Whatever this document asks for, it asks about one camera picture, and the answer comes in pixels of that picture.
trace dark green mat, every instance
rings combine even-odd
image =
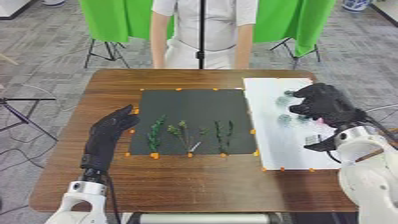
[[[227,154],[249,154],[256,151],[252,124],[247,114],[247,102],[242,90],[149,90],[142,93],[140,123],[135,127],[130,151],[133,155],[151,153],[147,146],[147,133],[162,115],[167,116],[160,130],[160,155],[181,155],[186,153],[179,139],[167,132],[167,126],[183,120],[188,125],[188,133],[194,136],[192,145],[201,141],[195,154],[218,154],[218,141],[215,121],[222,124],[222,135],[229,132],[233,121],[233,136]],[[208,134],[199,139],[199,128],[208,129]]]

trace wall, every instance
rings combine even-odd
[[[0,0],[0,17],[9,17],[30,0]]]
[[[398,0],[385,0],[385,2],[375,1],[373,4],[398,22]]]

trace gray carpet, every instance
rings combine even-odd
[[[12,21],[0,21],[0,52],[19,63],[14,66],[0,61],[0,85],[5,87],[0,90],[2,96],[50,96],[21,84],[43,88],[57,96],[59,103],[43,103],[32,116],[53,135],[59,135],[67,124],[94,71],[99,68],[122,68],[121,61],[108,62],[92,58],[89,69],[82,69],[89,40],[76,0],[69,0],[59,8],[48,8],[37,2]],[[290,69],[286,50],[279,48],[270,52],[272,46],[274,43],[256,44],[250,67]],[[105,53],[103,46],[96,47],[96,51]],[[398,103],[398,28],[371,9],[361,14],[350,14],[336,6],[320,39],[320,52],[323,62],[318,63],[314,55],[309,55],[298,69],[311,71],[323,82],[337,85],[362,108]],[[147,41],[131,39],[122,55],[131,68],[151,67]],[[12,103],[12,106],[27,112],[30,104]],[[373,113],[377,119],[384,119],[391,112],[394,109]],[[396,116],[384,120],[387,127],[398,127],[394,120]],[[14,121],[0,108],[2,126]],[[53,145],[51,139],[43,136],[30,143],[16,141],[30,141],[37,135],[39,132],[27,127],[18,127],[11,133],[0,133],[0,152],[19,148],[30,157],[39,155]],[[35,159],[43,166],[50,155],[51,152]],[[0,170],[23,160],[18,151],[5,153],[0,156]],[[0,213],[28,204],[39,175],[41,169],[28,162],[0,171]],[[0,224],[39,224],[46,218],[48,214],[27,207],[0,216]]]

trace light stand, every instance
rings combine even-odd
[[[201,1],[199,7],[199,51],[195,58],[199,59],[199,69],[204,69],[204,29],[206,29],[206,0]]]
[[[270,49],[270,51],[274,51],[281,46],[284,46],[284,48],[288,49],[288,52],[290,52],[290,57],[293,59],[293,70],[297,69],[297,66],[298,66],[298,61],[300,61],[300,58],[311,54],[311,53],[316,53],[316,58],[318,58],[318,62],[321,62],[321,59],[320,59],[320,50],[318,50],[318,45],[314,44],[314,50],[305,54],[302,55],[300,57],[295,56],[291,50],[290,50],[290,46],[286,44],[286,42],[291,40],[291,38],[288,38],[277,45],[275,47]]]
[[[21,124],[32,124],[32,126],[35,127],[35,129],[48,135],[48,137],[55,141],[59,141],[59,139],[53,137],[53,135],[48,133],[48,131],[41,128],[41,126],[30,120],[30,116],[32,116],[35,107],[39,105],[39,102],[41,101],[50,101],[50,100],[55,100],[55,99],[53,98],[16,98],[16,99],[0,98],[0,106],[3,106],[3,108],[9,110],[9,112],[12,113],[12,115],[19,119],[19,122],[18,123],[14,123],[7,127],[0,128],[0,132],[3,132],[5,130],[9,130],[11,128],[14,128],[16,126],[19,126]],[[28,110],[27,116],[21,114],[21,112],[16,110],[16,108],[9,105],[9,103],[7,103],[9,101],[34,101],[34,106],[32,106],[32,108]]]
[[[87,54],[87,58],[85,58],[83,68],[87,68],[87,66],[89,66],[91,56],[103,58],[106,61],[117,61],[121,59],[126,68],[130,68],[126,60],[124,60],[122,55],[121,55],[121,52],[117,50],[117,45],[122,48],[126,48],[122,46],[122,44],[121,43],[105,42],[105,48],[106,48],[106,51],[108,51],[108,57],[105,57],[105,56],[98,55],[96,53],[92,53],[94,43],[96,43],[96,39],[91,40],[91,47],[89,47],[89,54]]]

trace green backdrop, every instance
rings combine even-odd
[[[336,0],[259,0],[254,42],[291,37],[295,56],[314,49]],[[101,41],[149,39],[153,0],[80,0],[91,36]]]

